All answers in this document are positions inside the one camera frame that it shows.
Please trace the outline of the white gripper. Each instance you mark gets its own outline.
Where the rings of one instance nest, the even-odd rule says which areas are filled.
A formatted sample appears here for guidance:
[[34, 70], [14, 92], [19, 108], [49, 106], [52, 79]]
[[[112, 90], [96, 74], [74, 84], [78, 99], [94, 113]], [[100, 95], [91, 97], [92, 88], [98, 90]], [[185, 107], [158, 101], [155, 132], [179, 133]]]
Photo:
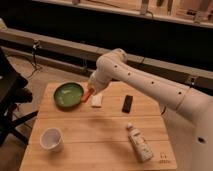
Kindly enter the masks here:
[[98, 71], [94, 71], [88, 80], [87, 88], [92, 89], [93, 94], [96, 95], [106, 89], [109, 83], [109, 77], [101, 75]]

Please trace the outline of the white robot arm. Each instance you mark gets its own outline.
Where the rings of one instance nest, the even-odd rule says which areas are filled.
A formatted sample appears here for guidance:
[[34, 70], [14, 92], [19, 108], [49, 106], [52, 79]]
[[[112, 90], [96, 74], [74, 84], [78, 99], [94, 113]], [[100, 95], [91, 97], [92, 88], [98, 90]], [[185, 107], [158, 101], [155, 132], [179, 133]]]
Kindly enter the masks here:
[[175, 110], [195, 126], [190, 171], [213, 171], [213, 96], [134, 69], [126, 61], [127, 54], [120, 48], [101, 55], [88, 88], [98, 94], [116, 79]]

